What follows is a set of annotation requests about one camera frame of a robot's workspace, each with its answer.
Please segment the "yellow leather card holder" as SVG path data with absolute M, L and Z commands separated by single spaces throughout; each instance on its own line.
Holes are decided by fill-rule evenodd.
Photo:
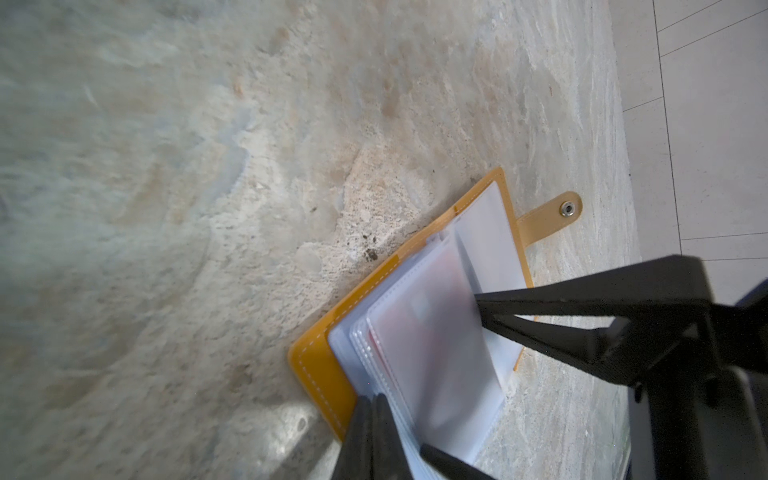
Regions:
M 345 437 L 359 397 L 383 394 L 415 478 L 437 477 L 425 443 L 473 463 L 523 350 L 483 328 L 475 297 L 530 287 L 526 248 L 582 210 L 567 191 L 517 216 L 494 169 L 384 260 L 288 353 L 334 434 Z

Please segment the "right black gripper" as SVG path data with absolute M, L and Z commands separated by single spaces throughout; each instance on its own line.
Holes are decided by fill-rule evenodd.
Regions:
M 672 255 L 475 297 L 485 329 L 629 391 L 629 479 L 767 476 L 767 285 L 713 305 Z

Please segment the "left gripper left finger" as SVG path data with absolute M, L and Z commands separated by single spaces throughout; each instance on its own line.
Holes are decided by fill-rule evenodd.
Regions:
M 332 479 L 412 479 L 387 397 L 357 398 Z

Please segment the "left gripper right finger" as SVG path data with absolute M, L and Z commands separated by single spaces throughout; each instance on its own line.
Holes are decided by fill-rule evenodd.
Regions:
M 420 447 L 421 458 L 437 470 L 445 479 L 450 480 L 494 480 L 481 470 L 469 465 L 460 459 L 432 446 L 422 444 Z

